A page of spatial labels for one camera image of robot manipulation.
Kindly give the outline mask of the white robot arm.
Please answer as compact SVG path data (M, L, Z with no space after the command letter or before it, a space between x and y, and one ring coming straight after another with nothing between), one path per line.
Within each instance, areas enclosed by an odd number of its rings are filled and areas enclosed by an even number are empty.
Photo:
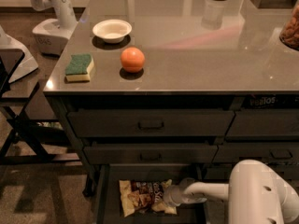
M228 224L292 224L299 218L299 195L274 170L260 161L235 165L227 184L185 178L167 187L165 205L202 203L209 198L228 203Z

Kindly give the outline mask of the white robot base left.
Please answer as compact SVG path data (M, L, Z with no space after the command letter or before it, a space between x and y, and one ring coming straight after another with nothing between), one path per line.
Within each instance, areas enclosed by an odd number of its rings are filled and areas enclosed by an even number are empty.
M38 68L38 64L29 49L19 40L7 35L1 26L0 56L7 69L9 83L33 73Z

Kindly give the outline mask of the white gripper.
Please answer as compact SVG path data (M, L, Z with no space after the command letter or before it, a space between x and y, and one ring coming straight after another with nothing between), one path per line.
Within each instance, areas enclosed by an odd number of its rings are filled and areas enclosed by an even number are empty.
M206 201L205 188L206 184L196 181L193 178L184 178L178 185L172 185L172 179L161 183L164 192L164 202L157 202L151 206L154 212L165 212L167 205L178 207L182 204L203 203Z

